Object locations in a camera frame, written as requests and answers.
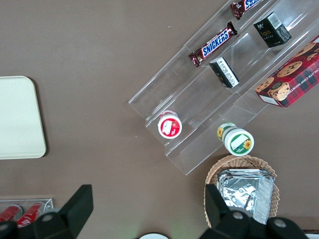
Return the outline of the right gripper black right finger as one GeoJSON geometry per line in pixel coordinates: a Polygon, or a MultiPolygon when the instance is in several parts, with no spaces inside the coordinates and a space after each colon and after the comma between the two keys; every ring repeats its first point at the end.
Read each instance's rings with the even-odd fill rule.
{"type": "Polygon", "coordinates": [[[241,211],[232,211],[213,184],[205,185],[205,210],[211,224],[202,239],[267,239],[266,226],[241,211]]]}

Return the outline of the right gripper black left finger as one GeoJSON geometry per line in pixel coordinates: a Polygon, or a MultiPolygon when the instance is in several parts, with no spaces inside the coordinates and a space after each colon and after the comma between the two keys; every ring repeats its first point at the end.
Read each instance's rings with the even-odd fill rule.
{"type": "Polygon", "coordinates": [[[93,212],[92,185],[82,185],[58,212],[18,230],[19,239],[75,239],[93,212]]]}

